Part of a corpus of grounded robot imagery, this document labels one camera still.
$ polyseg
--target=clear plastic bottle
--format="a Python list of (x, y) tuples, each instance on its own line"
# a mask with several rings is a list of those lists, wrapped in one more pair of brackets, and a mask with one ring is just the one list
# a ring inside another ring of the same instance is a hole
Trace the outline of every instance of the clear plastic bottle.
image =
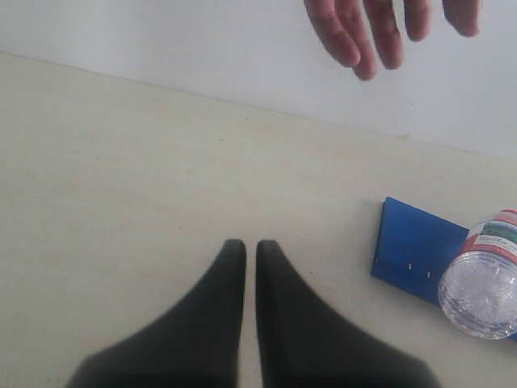
[(485, 340), (517, 332), (517, 210), (470, 230), (438, 287), (443, 312), (462, 331)]

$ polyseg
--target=blue plastic file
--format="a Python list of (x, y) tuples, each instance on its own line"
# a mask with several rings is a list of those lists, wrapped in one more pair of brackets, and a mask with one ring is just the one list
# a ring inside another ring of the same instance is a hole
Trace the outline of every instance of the blue plastic file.
[[(439, 306), (438, 283), (469, 231), (386, 198), (372, 276)], [(517, 335), (510, 337), (517, 340)]]

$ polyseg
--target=white wall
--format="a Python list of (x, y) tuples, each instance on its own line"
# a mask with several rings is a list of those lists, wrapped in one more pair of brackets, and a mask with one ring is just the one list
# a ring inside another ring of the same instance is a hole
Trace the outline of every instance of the white wall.
[(0, 50), (517, 160), (517, 2), (484, 3), (466, 40), (436, 0), (430, 38), (370, 83), (295, 0), (0, 0)]

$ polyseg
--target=table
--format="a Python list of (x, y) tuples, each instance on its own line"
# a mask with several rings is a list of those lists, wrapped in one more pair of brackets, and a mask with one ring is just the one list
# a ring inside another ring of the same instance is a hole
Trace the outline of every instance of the table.
[(386, 196), (469, 226), (516, 205), (517, 163), (19, 57), (0, 70), (1, 387), (63, 386), (174, 305), (226, 238), (248, 246), (241, 386), (260, 386), (262, 238), (444, 386), (515, 384), (515, 343), (468, 337), (368, 271)]

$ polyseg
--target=finger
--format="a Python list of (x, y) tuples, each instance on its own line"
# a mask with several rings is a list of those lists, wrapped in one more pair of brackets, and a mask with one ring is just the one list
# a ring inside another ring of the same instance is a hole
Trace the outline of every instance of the finger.
[(364, 8), (370, 20), (379, 58), (385, 68), (392, 70), (400, 67), (404, 53), (392, 0), (364, 0)]
[(339, 22), (334, 0), (305, 0), (305, 8), (326, 51), (343, 66), (357, 65), (361, 59), (359, 50)]
[(359, 50), (360, 60), (354, 66), (355, 75), (364, 81), (374, 78), (377, 72), (377, 63), (372, 44), (366, 33), (359, 0), (336, 0), (336, 13), (343, 28), (348, 32)]
[(443, 0), (445, 19), (462, 36), (475, 36), (479, 32), (480, 0)]
[(431, 4), (428, 0), (404, 0), (407, 36), (418, 42), (429, 33)]

